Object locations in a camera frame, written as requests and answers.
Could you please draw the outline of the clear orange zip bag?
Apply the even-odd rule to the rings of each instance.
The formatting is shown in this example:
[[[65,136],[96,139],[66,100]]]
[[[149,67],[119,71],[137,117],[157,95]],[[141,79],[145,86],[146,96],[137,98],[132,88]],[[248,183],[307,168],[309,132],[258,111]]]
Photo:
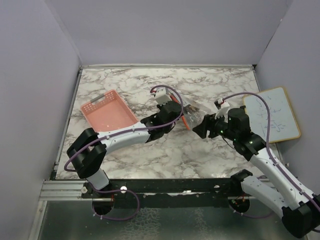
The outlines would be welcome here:
[[[210,114],[212,111],[208,107],[182,94],[180,97],[183,102],[183,116],[181,117],[182,121],[186,128],[192,131],[193,128],[202,123],[205,115]]]

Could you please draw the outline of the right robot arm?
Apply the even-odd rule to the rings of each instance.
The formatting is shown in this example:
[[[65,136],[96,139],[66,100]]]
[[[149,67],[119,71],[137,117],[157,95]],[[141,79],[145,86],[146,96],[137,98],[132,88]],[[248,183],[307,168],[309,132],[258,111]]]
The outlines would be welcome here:
[[[320,197],[303,185],[275,157],[267,143],[250,128],[250,118],[243,108],[232,108],[227,117],[205,115],[193,132],[202,139],[218,136],[232,141],[238,154],[257,167],[273,187],[262,183],[247,170],[231,176],[229,189],[240,196],[246,193],[270,208],[284,227],[302,238],[320,225]]]

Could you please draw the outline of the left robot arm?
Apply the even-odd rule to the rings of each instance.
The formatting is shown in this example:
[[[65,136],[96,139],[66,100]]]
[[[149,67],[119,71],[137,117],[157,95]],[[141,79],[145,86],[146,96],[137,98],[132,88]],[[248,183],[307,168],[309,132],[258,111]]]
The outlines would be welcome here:
[[[107,174],[101,169],[104,157],[116,150],[155,141],[168,134],[183,115],[184,106],[171,100],[158,108],[159,112],[129,127],[107,132],[95,132],[91,127],[85,129],[68,148],[69,160],[64,170],[76,172],[80,179],[92,185],[97,196],[106,197],[111,186]],[[69,164],[73,165],[73,170],[68,168]]]

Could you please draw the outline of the pink plastic basket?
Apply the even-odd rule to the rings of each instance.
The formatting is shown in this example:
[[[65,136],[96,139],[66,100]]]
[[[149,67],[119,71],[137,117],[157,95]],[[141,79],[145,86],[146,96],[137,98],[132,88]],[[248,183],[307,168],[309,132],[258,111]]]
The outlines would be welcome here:
[[[80,110],[95,132],[119,130],[139,121],[114,89],[91,99]]]

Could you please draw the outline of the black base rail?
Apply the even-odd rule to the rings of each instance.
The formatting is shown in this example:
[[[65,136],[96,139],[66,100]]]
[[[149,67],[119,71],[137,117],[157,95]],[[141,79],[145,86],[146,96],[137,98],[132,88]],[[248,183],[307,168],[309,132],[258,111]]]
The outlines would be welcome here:
[[[111,179],[100,193],[89,183],[82,199],[110,202],[115,208],[135,208],[139,199],[141,208],[227,208],[231,199],[248,199],[250,196],[231,178],[185,178],[185,179]]]

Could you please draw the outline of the small whiteboard yellow frame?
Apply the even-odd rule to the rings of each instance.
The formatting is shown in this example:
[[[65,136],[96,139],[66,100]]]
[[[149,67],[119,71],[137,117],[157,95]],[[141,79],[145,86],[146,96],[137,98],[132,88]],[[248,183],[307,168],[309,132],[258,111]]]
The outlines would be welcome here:
[[[276,87],[258,93],[261,98],[254,95],[243,97],[243,105],[250,119],[251,130],[267,139],[268,113],[270,112],[269,142],[277,143],[297,139],[301,132],[291,108],[286,90]]]

